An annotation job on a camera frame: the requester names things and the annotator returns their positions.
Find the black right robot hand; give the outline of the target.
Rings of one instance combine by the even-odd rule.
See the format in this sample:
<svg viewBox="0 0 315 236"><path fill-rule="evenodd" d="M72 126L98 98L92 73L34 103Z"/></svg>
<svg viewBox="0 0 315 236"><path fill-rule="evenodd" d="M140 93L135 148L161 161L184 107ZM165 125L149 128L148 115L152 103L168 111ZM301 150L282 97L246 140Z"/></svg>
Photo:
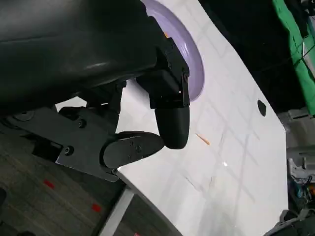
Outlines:
<svg viewBox="0 0 315 236"><path fill-rule="evenodd" d="M299 214L283 210L279 222L265 236L314 236L315 210L302 209Z"/></svg>

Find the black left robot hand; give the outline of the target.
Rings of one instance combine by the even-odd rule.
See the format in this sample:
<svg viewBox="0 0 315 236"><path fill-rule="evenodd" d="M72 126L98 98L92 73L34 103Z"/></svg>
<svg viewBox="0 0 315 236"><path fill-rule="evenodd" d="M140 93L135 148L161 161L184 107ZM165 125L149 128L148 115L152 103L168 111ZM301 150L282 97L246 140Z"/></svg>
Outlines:
<svg viewBox="0 0 315 236"><path fill-rule="evenodd" d="M189 137L189 67L139 0L3 0L0 130L44 159L111 182ZM158 133L117 132L123 89L149 95Z"/></svg>

